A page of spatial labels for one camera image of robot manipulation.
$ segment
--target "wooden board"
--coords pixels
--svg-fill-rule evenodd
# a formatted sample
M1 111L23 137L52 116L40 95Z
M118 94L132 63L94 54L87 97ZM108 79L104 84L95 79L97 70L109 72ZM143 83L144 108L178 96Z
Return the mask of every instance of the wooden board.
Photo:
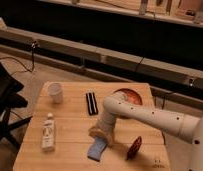
M29 124L24 142L41 142L44 118L33 118ZM97 119L91 118L56 118L56 142L92 143L88 130L95 125ZM142 136L144 144L164 144L160 131L135 120L117 120L115 143L131 143L136 137Z
M22 146L14 164L14 171L170 171L170 163L164 146L162 133L148 125L131 119L117 119L115 143L107 148L101 162L87 158L87 150L93 143L88 130L99 115L89 116L85 99L86 92L95 92L101 114L102 101L120 88L137 91L143 105L153 105L150 87L145 83L104 83L104 82L62 82L64 101L53 104L46 83L29 123ZM48 112L54 113L55 151L44 153L41 149L42 124ZM143 145L139 155L126 161L126 152L138 137Z
M17 157L17 171L170 171L163 145L142 145L139 155L126 161L130 145L117 144L107 148L101 162L86 156L90 143L57 143L52 153L43 153L40 143L24 143Z
M138 11L140 9L141 0L81 0L82 3L105 5L116 8L123 8ZM165 14L167 0L163 0L160 5L156 5L156 0L149 0L147 10L150 12Z

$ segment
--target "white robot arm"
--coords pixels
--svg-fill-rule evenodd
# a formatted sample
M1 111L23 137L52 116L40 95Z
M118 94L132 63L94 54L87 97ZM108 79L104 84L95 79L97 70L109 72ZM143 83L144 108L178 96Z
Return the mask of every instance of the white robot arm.
M188 171L203 171L203 117L197 118L183 113L148 108L126 101L126 94L117 91L103 101L103 113L97 124L90 129L90 135L114 141L117 116L133 118L163 132L192 143L192 154Z

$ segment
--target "paper cup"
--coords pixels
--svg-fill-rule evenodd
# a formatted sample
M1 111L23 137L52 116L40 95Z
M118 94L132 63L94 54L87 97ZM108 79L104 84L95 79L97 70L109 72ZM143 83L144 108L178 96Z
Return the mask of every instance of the paper cup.
M48 87L50 97L53 99L53 103L62 103L63 92L62 86L59 83L52 83Z

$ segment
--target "wire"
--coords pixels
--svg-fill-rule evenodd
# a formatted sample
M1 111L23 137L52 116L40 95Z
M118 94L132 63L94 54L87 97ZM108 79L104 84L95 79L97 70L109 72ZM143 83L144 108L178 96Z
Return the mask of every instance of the wire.
M145 57L142 57L140 62L137 64L136 68L135 68L135 72L138 72L139 66L142 64L143 60Z
M173 93L175 93L175 91L167 92L167 93L164 94L163 103L162 103L161 109L164 109L164 107L165 107L166 97L169 96L169 95L172 95Z
M13 113L14 115L16 115L19 119L23 119L21 116L19 116L19 114L18 113L16 113L16 112L14 112L14 111L11 111L11 113Z
M34 53L35 53L35 48L38 46L38 43L36 41L34 41L31 44L31 62L32 62L32 66L30 68L26 67L20 60L13 58L13 57L2 57L0 58L0 60L4 60L4 59L12 59L16 62L18 62L25 70L22 71L15 71L13 73L11 73L10 75L13 76L16 73L25 73L25 72L30 72L32 73L35 69L35 57L34 57Z

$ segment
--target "black chair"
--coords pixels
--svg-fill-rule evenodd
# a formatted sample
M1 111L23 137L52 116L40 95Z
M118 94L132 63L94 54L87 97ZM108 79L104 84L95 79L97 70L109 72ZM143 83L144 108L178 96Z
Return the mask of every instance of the black chair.
M9 124L11 109L26 107L28 104L22 96L17 94L23 87L0 63L0 141L5 137L17 149L20 148L20 143L12 136L11 131L29 123L31 119L28 117Z

